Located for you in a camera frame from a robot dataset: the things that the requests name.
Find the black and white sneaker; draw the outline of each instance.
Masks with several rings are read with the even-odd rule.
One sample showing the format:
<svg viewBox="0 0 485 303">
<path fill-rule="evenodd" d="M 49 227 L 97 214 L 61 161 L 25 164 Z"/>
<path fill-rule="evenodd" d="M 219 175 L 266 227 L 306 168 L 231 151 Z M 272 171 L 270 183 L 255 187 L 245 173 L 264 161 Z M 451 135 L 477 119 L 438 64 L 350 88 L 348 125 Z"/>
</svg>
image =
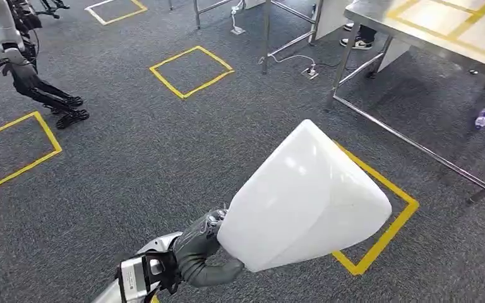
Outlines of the black and white sneaker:
<svg viewBox="0 0 485 303">
<path fill-rule="evenodd" d="M 343 29 L 346 30 L 347 32 L 352 31 L 353 27 L 354 27 L 354 22 L 350 22 L 350 23 L 343 25 Z"/>
<path fill-rule="evenodd" d="M 347 44 L 349 43 L 349 39 L 341 39 L 339 41 L 339 44 L 343 45 L 344 47 L 347 47 Z M 373 47 L 373 41 L 365 41 L 360 37 L 356 37 L 356 42 L 354 42 L 354 46 L 352 49 L 363 49 L 363 50 L 368 50 Z"/>
</svg>

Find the gray carpet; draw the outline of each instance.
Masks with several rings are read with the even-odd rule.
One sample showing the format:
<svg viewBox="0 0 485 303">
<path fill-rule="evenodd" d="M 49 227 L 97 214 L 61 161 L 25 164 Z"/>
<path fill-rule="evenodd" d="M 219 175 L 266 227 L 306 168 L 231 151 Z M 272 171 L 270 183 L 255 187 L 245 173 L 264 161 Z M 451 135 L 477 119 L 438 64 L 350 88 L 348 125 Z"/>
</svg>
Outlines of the gray carpet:
<svg viewBox="0 0 485 303">
<path fill-rule="evenodd" d="M 83 10 L 97 0 L 66 2 L 72 9 L 59 11 L 60 20 L 42 17 L 40 76 L 81 95 L 91 118 L 58 131 L 57 117 L 17 94 L 10 78 L 0 78 L 0 126 L 39 110 L 63 148 L 0 185 L 0 302 L 89 302 L 120 260 L 228 203 L 303 119 L 417 199 L 418 211 L 361 276 L 325 256 L 245 272 L 222 287 L 183 285 L 176 295 L 160 294 L 160 301 L 485 302 L 485 201 L 465 203 L 477 188 L 331 101 L 333 68 L 321 68 L 309 81 L 299 74 L 308 65 L 301 59 L 271 64 L 262 75 L 261 8 L 237 17 L 247 32 L 235 36 L 229 6 L 202 15 L 196 31 L 189 1 L 174 0 L 169 12 L 164 1 L 143 0 L 148 11 L 106 26 Z M 106 18 L 133 10 L 131 4 L 109 5 L 99 10 Z M 309 1 L 295 5 L 311 10 Z M 272 14 L 272 46 L 308 28 L 280 9 Z M 343 35 L 339 30 L 283 56 L 298 52 L 337 64 Z M 385 36 L 376 38 L 375 50 L 356 52 L 349 67 L 378 51 Z M 235 73 L 182 101 L 149 67 L 196 45 Z M 200 62 L 191 69 L 173 62 L 163 75 L 185 90 L 218 71 L 209 58 L 195 58 Z M 472 127 L 485 107 L 484 76 L 412 49 L 377 79 L 357 77 L 340 95 L 485 179 L 485 129 Z M 0 134 L 0 177 L 51 149 L 40 132 L 25 121 Z M 396 216 L 404 202 L 386 193 Z M 344 253 L 359 261 L 373 242 Z"/>
</svg>

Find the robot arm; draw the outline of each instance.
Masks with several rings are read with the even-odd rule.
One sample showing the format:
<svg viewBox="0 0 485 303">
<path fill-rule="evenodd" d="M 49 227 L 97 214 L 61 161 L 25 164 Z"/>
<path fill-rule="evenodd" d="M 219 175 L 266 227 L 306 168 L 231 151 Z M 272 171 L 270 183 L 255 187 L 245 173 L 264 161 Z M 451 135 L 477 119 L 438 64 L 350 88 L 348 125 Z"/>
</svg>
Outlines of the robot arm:
<svg viewBox="0 0 485 303">
<path fill-rule="evenodd" d="M 244 264 L 233 259 L 223 266 L 205 263 L 220 248 L 217 241 L 226 210 L 210 211 L 194 221 L 184 232 L 158 237 L 136 256 L 120 263 L 114 280 L 93 303 L 143 303 L 160 290 L 170 294 L 185 281 L 194 287 L 207 287 L 234 281 Z"/>
<path fill-rule="evenodd" d="M 14 18 L 6 0 L 0 0 L 0 50 L 12 63 L 23 64 L 25 49 L 20 32 L 16 29 Z"/>
</svg>

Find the yellow tape square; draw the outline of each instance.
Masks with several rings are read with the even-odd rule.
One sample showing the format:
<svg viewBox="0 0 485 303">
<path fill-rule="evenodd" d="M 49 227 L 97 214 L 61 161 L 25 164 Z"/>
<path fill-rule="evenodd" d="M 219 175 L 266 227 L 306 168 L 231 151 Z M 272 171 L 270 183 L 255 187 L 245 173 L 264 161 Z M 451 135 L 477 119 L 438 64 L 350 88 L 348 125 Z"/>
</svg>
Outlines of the yellow tape square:
<svg viewBox="0 0 485 303">
<path fill-rule="evenodd" d="M 144 6 L 144 4 L 138 2 L 138 0 L 131 0 L 132 3 L 134 3 L 136 6 L 139 7 L 139 10 L 138 11 L 135 11 L 135 12 L 132 12 L 132 13 L 129 13 L 129 14 L 126 14 L 126 15 L 124 15 L 122 17 L 118 17 L 118 18 L 115 18 L 115 19 L 112 19 L 112 20 L 109 20 L 109 21 L 105 21 L 96 12 L 94 12 L 92 8 L 94 8 L 96 6 L 100 6 L 100 5 L 106 4 L 106 3 L 109 3 L 111 1 L 113 1 L 113 0 L 105 0 L 105 1 L 100 2 L 100 3 L 97 3 L 97 4 L 93 4 L 93 5 L 85 8 L 85 11 L 89 12 L 97 21 L 99 21 L 99 23 L 101 23 L 103 25 L 107 25 L 107 24 L 111 24 L 113 22 L 116 22 L 116 21 L 120 21 L 122 19 L 125 19 L 127 17 L 134 16 L 136 14 L 140 14 L 140 13 L 148 10 L 148 8 L 146 6 Z"/>
<path fill-rule="evenodd" d="M 388 229 L 380 236 L 378 241 L 369 248 L 369 251 L 363 256 L 363 258 L 358 262 L 358 264 L 354 264 L 347 256 L 345 256 L 340 251 L 334 251 L 332 255 L 339 261 L 347 270 L 352 273 L 353 275 L 361 275 L 363 274 L 371 263 L 382 253 L 384 248 L 390 243 L 393 237 L 397 234 L 397 232 L 404 226 L 406 221 L 416 212 L 417 208 L 419 207 L 419 203 L 412 197 L 410 197 L 407 193 L 402 191 L 396 185 L 391 183 L 388 179 L 382 176 L 379 172 L 372 169 L 370 166 L 365 164 L 362 160 L 358 159 L 354 156 L 351 152 L 346 150 L 343 146 L 339 145 L 337 142 L 335 143 L 349 158 L 354 161 L 360 168 L 365 170 L 369 175 L 373 176 L 376 180 L 380 181 L 384 186 L 388 189 L 393 191 L 397 196 L 402 198 L 406 201 L 407 206 L 401 213 L 397 216 L 397 218 L 391 223 Z"/>
<path fill-rule="evenodd" d="M 9 128 L 11 126 L 14 126 L 15 124 L 18 124 L 19 122 L 24 121 L 24 120 L 26 120 L 30 117 L 34 117 L 34 118 L 36 118 L 36 120 L 38 120 L 38 123 L 40 123 L 40 126 L 42 126 L 42 129 L 44 130 L 45 135 L 47 135 L 47 138 L 49 138 L 49 141 L 51 142 L 51 145 L 53 146 L 54 151 L 48 153 L 47 155 L 43 156 L 42 158 L 39 158 L 38 160 L 36 160 L 33 163 L 25 166 L 24 168 L 22 168 L 22 169 L 20 169 L 16 172 L 13 172 L 10 175 L 7 175 L 5 178 L 0 180 L 0 185 L 5 183 L 6 181 L 9 181 L 9 180 L 19 176 L 20 174 L 28 171 L 29 169 L 35 167 L 36 165 L 42 163 L 43 161 L 46 161 L 47 159 L 53 157 L 54 155 L 56 155 L 56 154 L 58 154 L 59 152 L 62 151 L 60 144 L 58 143 L 57 139 L 55 138 L 55 136 L 53 135 L 53 133 L 49 129 L 49 126 L 47 126 L 47 123 L 45 123 L 45 121 L 43 120 L 43 118 L 42 118 L 42 116 L 40 115 L 39 112 L 32 112 L 32 113 L 30 113 L 26 116 L 23 116 L 23 117 L 15 120 L 15 121 L 8 123 L 7 125 L 1 126 L 0 131 L 2 131 L 3 129 Z"/>
<path fill-rule="evenodd" d="M 441 38 L 445 41 L 452 42 L 456 45 L 459 45 L 461 47 L 464 47 L 466 49 L 470 49 L 472 51 L 476 51 L 480 54 L 485 55 L 485 49 L 482 47 L 479 47 L 478 44 L 472 44 L 468 42 L 461 41 L 459 38 L 460 36 L 466 32 L 469 28 L 474 26 L 479 20 L 481 20 L 483 17 L 485 17 L 485 2 L 480 8 L 478 9 L 471 9 L 471 8 L 466 8 L 463 6 L 459 6 L 454 0 L 450 1 L 445 1 L 445 0 L 430 0 L 431 2 L 434 3 L 439 3 L 445 6 L 448 6 L 450 8 L 457 9 L 462 12 L 469 13 L 470 16 L 463 20 L 459 25 L 457 25 L 456 28 L 454 28 L 452 31 L 448 33 L 440 33 L 435 30 L 432 30 L 430 28 L 421 26 L 419 24 L 416 24 L 415 22 L 412 22 L 411 20 L 404 18 L 403 13 L 407 11 L 408 9 L 411 9 L 413 6 L 417 5 L 420 3 L 422 0 L 407 0 L 404 4 L 400 5 L 399 7 L 391 10 L 388 14 L 387 17 L 394 19 L 396 21 L 399 21 L 403 23 L 404 25 L 408 25 L 409 27 L 415 28 L 417 30 L 420 30 L 422 32 L 428 33 L 430 35 L 433 35 L 435 37 Z"/>
<path fill-rule="evenodd" d="M 160 67 L 161 65 L 165 64 L 165 63 L 168 63 L 172 60 L 175 60 L 183 55 L 186 55 L 190 52 L 193 52 L 195 50 L 199 50 L 199 51 L 202 51 L 204 52 L 206 55 L 208 55 L 209 57 L 213 58 L 215 61 L 217 61 L 218 63 L 220 63 L 221 65 L 223 65 L 227 71 L 220 74 L 219 76 L 216 76 L 213 80 L 210 80 L 202 85 L 200 85 L 199 87 L 191 90 L 190 92 L 188 93 L 182 93 L 180 92 L 177 88 L 175 88 L 173 85 L 171 85 L 156 69 L 158 67 Z M 189 50 L 186 50 L 178 55 L 175 55 L 174 57 L 170 57 L 160 63 L 157 63 L 156 65 L 152 66 L 150 68 L 150 71 L 152 71 L 152 73 L 170 90 L 172 91 L 173 93 L 175 93 L 179 98 L 181 99 L 185 99 L 185 98 L 188 98 L 190 95 L 192 95 L 193 93 L 197 92 L 198 90 L 202 90 L 208 86 L 210 86 L 211 84 L 217 82 L 218 80 L 224 78 L 226 75 L 228 74 L 231 74 L 234 72 L 233 68 L 231 66 L 229 66 L 229 64 L 227 64 L 226 62 L 224 62 L 221 58 L 217 57 L 215 54 L 211 53 L 210 51 L 204 49 L 203 47 L 201 46 L 194 46 L 193 48 L 189 49 Z"/>
</svg>

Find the plastic bottle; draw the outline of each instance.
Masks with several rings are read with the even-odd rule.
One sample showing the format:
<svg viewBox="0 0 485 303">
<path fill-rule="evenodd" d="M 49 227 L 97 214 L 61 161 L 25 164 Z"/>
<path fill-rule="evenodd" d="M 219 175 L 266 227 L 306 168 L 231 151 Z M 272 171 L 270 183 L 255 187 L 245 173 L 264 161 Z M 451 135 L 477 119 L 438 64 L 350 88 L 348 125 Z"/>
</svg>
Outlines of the plastic bottle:
<svg viewBox="0 0 485 303">
<path fill-rule="evenodd" d="M 475 120 L 475 128 L 481 129 L 485 126 L 485 109 L 481 110 L 479 117 Z"/>
</svg>

